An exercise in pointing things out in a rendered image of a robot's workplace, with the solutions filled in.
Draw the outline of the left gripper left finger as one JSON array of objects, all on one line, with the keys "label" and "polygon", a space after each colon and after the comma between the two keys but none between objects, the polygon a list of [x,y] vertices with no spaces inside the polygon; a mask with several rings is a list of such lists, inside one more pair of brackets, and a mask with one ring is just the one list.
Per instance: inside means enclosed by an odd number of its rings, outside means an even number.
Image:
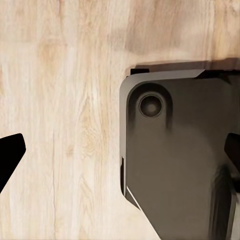
[{"label": "left gripper left finger", "polygon": [[21,133],[0,139],[0,193],[26,152]]}]

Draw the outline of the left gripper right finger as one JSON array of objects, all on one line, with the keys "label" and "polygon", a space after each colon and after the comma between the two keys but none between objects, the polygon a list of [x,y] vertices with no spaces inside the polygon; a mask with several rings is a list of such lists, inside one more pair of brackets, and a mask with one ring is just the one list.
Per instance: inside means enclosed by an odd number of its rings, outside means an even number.
[{"label": "left gripper right finger", "polygon": [[240,135],[228,133],[224,151],[240,173]]}]

